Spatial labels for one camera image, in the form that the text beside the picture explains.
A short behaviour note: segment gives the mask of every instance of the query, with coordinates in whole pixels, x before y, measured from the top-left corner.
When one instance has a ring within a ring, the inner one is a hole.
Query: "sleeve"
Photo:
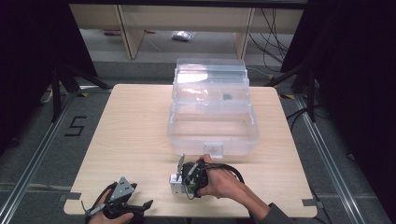
[[[263,220],[261,220],[260,224],[290,224],[292,223],[291,219],[286,216],[285,213],[282,212],[274,203],[270,203],[270,211],[267,216]]]

